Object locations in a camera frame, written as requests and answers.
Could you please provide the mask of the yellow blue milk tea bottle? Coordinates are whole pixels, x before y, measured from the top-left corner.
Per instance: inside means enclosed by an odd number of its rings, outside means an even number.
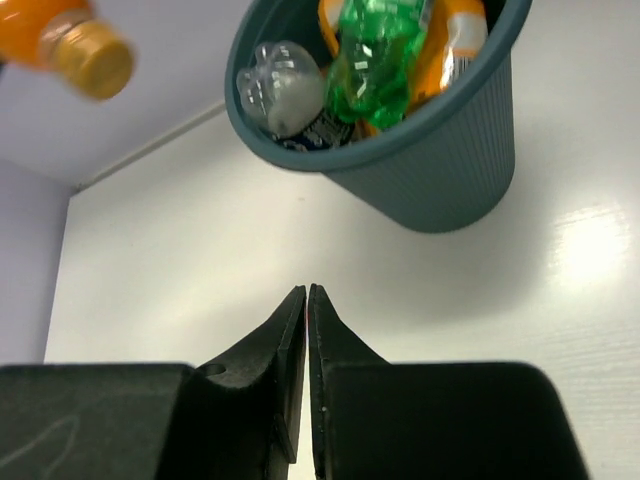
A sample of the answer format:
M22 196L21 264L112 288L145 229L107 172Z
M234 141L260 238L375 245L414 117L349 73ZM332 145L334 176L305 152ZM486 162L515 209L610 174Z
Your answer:
M318 1L317 16L320 31L333 58L339 53L339 20L344 3L344 0Z

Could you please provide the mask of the green sprite bottle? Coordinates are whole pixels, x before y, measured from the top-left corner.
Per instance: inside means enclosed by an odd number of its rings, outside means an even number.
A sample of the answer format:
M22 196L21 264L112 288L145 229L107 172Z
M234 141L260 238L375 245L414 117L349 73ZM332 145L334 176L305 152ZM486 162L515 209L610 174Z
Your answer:
M338 52L328 72L325 105L342 121L378 130L400 123L410 75L427 38L432 1L346 1Z

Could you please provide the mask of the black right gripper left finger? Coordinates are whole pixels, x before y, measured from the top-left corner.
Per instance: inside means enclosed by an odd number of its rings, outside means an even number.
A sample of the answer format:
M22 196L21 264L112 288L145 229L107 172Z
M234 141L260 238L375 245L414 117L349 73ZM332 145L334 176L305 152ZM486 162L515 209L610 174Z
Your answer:
M205 364L1 370L5 479L284 479L296 461L306 290Z

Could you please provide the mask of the clear pepsi bottle black cap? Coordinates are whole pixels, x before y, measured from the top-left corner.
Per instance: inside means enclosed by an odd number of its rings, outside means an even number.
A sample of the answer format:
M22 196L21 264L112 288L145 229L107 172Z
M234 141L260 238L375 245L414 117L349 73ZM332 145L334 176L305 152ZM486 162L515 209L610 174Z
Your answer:
M245 114L285 149L330 150L352 140L355 126L326 110L325 77L296 43L260 44L255 63L237 74L236 88Z

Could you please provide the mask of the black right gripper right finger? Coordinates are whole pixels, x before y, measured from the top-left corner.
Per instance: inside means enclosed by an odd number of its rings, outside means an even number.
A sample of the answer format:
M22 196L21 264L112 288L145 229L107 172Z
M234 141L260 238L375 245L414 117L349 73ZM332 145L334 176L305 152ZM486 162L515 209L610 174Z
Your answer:
M308 303L315 474L320 479L585 479L560 397L522 362L393 364Z

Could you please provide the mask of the orange juice bottle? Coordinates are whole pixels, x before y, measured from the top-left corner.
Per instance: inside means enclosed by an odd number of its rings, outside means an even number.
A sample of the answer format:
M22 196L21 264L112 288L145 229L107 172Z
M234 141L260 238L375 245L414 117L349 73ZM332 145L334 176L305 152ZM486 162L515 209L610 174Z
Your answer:
M427 37L410 79L407 114L447 90L466 70L488 37L484 3L434 1Z
M48 71L97 101L131 79L131 44L90 1L3 1L1 62Z

